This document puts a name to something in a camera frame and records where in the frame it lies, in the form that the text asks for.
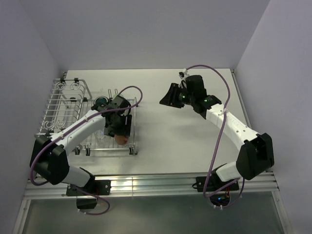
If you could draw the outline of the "pink mug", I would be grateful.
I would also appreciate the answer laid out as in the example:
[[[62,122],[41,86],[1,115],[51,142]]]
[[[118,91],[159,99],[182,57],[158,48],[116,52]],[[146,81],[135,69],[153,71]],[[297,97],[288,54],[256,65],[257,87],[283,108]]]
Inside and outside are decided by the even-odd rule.
[[[128,138],[126,136],[115,135],[114,139],[118,145],[126,145],[128,143]]]

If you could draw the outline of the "clear glass tumbler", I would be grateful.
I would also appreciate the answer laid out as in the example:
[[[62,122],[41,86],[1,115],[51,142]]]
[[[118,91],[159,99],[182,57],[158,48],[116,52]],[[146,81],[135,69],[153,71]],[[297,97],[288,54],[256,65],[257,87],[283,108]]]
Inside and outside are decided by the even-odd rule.
[[[98,146],[102,146],[106,138],[106,135],[104,134],[104,130],[97,130],[95,132],[95,136],[96,136],[96,141],[97,141]]]

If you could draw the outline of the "dark green mug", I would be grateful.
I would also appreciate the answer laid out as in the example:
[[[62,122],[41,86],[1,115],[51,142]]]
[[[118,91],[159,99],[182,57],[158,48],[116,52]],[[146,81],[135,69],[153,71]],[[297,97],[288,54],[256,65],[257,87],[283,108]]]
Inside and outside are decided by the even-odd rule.
[[[95,106],[106,106],[109,103],[109,99],[106,96],[99,96],[94,100]]]

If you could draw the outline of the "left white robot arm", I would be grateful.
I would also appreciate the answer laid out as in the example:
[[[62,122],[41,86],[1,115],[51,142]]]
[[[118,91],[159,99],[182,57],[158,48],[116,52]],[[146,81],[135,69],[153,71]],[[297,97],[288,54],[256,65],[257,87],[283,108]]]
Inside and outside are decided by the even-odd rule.
[[[36,137],[30,161],[31,172],[36,172],[47,183],[77,186],[84,195],[95,189],[95,176],[83,168],[69,165],[68,155],[89,135],[103,130],[119,145],[129,141],[132,115],[130,103],[121,95],[107,103],[94,104],[82,118],[57,134]]]

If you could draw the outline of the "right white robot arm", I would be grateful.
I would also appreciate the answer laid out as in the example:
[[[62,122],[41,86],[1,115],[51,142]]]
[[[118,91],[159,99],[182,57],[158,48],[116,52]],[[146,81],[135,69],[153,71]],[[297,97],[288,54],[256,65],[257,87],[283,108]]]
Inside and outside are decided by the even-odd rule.
[[[222,130],[239,150],[235,162],[216,169],[216,175],[211,178],[216,190],[222,190],[232,179],[251,180],[274,165],[272,138],[249,128],[230,113],[221,100],[207,94],[202,76],[192,75],[180,84],[172,83],[159,103],[175,108],[192,106],[196,113]]]

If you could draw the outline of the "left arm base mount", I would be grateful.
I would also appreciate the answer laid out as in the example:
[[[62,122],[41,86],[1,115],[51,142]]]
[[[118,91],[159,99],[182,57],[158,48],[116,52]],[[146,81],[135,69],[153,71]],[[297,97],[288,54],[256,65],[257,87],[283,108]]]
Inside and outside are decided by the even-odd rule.
[[[81,196],[92,195],[109,195],[111,188],[110,180],[95,180],[90,185],[86,185],[85,187],[78,187],[78,189],[73,185],[68,185],[66,190],[66,196],[75,196],[76,198],[76,206],[78,209],[83,211],[91,211],[98,204],[99,199],[97,197],[92,198],[80,198]]]

